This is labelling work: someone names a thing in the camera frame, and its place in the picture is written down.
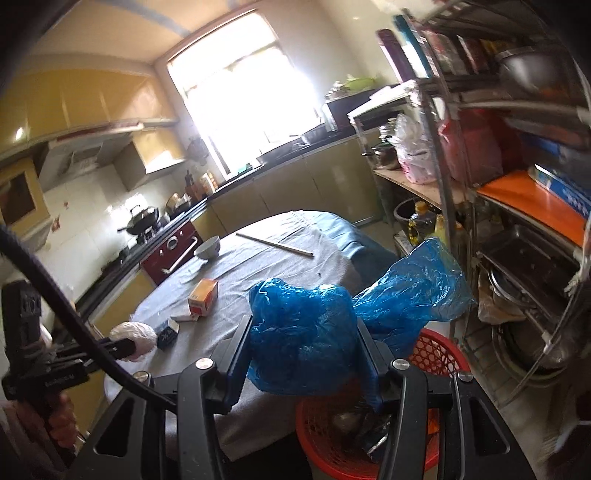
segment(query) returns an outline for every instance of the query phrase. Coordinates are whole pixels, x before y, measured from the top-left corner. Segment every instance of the yellow bottle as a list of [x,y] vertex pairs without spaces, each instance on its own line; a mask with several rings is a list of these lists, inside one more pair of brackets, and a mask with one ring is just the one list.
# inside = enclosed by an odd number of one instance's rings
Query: yellow bottle
[[408,240],[411,245],[416,247],[429,234],[433,233],[435,227],[435,214],[429,210],[426,202],[417,202],[414,204],[414,213],[408,221]]
[[445,218],[443,217],[443,215],[441,213],[439,213],[437,215],[437,218],[435,220],[435,230],[429,236],[438,237],[438,239],[441,240],[443,245],[445,245],[446,247],[449,247],[449,245],[447,244],[446,236],[445,236]]

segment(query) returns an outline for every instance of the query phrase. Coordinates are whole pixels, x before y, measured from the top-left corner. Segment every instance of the pot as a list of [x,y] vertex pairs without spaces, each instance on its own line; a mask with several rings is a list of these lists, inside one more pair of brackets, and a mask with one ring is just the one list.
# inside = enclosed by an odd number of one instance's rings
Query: pot
[[134,215],[134,211],[137,208],[141,208],[141,206],[136,205],[129,211],[133,217],[128,222],[127,226],[118,228],[118,232],[125,230],[130,235],[139,235],[156,224],[160,217],[160,212],[156,207],[147,207]]
[[499,53],[499,78],[514,98],[585,105],[576,67],[568,52],[520,47]]
[[395,170],[400,168],[398,163],[398,156],[396,155],[396,149],[388,142],[382,142],[375,147],[371,147],[372,152],[378,159],[378,166],[385,167],[387,170]]

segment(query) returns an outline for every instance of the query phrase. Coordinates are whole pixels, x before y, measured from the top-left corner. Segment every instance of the table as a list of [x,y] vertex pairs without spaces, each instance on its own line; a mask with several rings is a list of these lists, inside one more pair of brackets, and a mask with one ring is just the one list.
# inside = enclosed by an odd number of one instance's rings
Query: table
[[[250,314],[250,288],[270,277],[305,288],[338,284],[352,296],[359,293],[397,257],[348,222],[340,219],[344,223],[339,223],[336,219],[335,215],[322,212],[287,212],[241,230],[311,250],[313,258],[231,234],[221,240],[217,259],[190,260],[138,306],[131,320],[154,327],[171,315],[186,314],[187,297],[201,278],[219,281],[219,297],[210,315],[197,322],[182,323],[175,344],[165,351],[155,349],[142,361],[121,362],[122,366],[130,373],[146,370],[160,376],[178,373],[197,359],[211,355],[221,340],[233,335],[242,316]],[[371,274],[366,268],[360,275],[353,262],[371,266]],[[119,386],[107,377],[107,398],[113,400],[118,391]],[[230,414],[216,416],[220,445],[229,459],[260,450],[293,432],[297,401],[298,397],[260,392],[247,380],[240,401]],[[174,455],[175,451],[176,418],[169,414],[167,452]]]

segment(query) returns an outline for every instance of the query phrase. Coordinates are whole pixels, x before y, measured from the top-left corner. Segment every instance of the stainless steel tray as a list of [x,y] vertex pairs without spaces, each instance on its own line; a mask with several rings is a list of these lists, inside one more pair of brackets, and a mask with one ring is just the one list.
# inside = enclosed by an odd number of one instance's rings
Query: stainless steel tray
[[522,225],[489,238],[480,253],[558,322],[568,302],[564,288],[579,269],[574,258]]

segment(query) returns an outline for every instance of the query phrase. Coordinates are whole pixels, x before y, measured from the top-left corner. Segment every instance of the wok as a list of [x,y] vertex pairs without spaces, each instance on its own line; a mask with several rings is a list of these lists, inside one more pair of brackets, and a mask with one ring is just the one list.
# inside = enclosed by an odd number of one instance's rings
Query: wok
[[133,217],[127,226],[118,228],[118,232],[126,230],[130,235],[139,235],[144,233],[148,228],[153,227],[160,217],[160,212],[156,207],[147,207],[134,215],[136,208],[141,208],[141,205],[136,205],[129,211]]

